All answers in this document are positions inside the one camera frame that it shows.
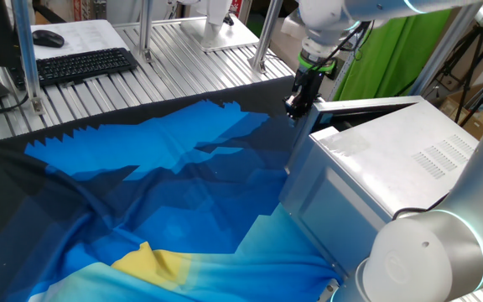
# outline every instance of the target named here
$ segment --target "computer mouse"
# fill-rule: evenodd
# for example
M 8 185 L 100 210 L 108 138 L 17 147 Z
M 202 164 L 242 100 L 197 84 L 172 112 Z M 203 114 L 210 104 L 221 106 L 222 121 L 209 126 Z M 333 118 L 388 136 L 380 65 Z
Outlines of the computer mouse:
M 49 30 L 33 31 L 33 44 L 38 46 L 61 48 L 65 44 L 65 39 L 59 34 L 50 32 Z

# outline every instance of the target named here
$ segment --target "green backdrop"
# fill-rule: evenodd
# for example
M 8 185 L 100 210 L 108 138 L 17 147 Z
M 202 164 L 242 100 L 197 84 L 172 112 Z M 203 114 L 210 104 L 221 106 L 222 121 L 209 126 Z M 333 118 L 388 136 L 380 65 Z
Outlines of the green backdrop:
M 394 96 L 415 79 L 434 50 L 450 11 L 393 19 L 372 30 L 335 101 Z

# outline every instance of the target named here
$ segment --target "metal box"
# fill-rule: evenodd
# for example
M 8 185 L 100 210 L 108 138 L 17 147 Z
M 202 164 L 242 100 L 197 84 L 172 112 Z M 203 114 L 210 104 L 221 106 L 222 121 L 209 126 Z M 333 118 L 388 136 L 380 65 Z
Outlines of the metal box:
M 351 276 L 377 232 L 426 209 L 459 178 L 478 141 L 426 101 L 303 142 L 280 199 L 337 273 Z

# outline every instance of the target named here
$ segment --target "keyboard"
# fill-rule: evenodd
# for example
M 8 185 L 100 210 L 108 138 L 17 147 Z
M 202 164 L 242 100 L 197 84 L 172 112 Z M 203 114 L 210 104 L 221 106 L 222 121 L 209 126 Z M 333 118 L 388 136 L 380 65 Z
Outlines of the keyboard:
M 135 58 L 126 49 L 103 49 L 76 55 L 65 55 L 37 60 L 41 86 L 57 83 L 81 83 L 84 79 L 107 73 L 136 68 Z M 14 85 L 25 90 L 25 80 L 21 68 L 8 68 Z

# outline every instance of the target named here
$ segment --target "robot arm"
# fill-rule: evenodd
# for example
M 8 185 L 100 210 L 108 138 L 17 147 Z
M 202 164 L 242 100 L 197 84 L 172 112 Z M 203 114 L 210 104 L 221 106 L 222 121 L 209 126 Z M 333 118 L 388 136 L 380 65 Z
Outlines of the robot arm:
M 478 3 L 481 0 L 299 0 L 299 12 L 306 25 L 307 38 L 302 42 L 300 66 L 287 101 L 290 117 L 302 117 L 318 95 L 324 73 L 332 68 L 329 56 L 337 48 L 340 35 L 359 21 L 387 20 L 429 13 Z M 312 68 L 326 61 L 321 68 Z
M 288 113 L 300 117 L 316 98 L 319 70 L 340 33 L 359 21 L 406 17 L 478 0 L 300 0 L 307 26 Z M 333 302 L 443 302 L 483 287 L 483 139 L 458 183 L 431 211 L 387 224 L 370 257 L 335 292 Z

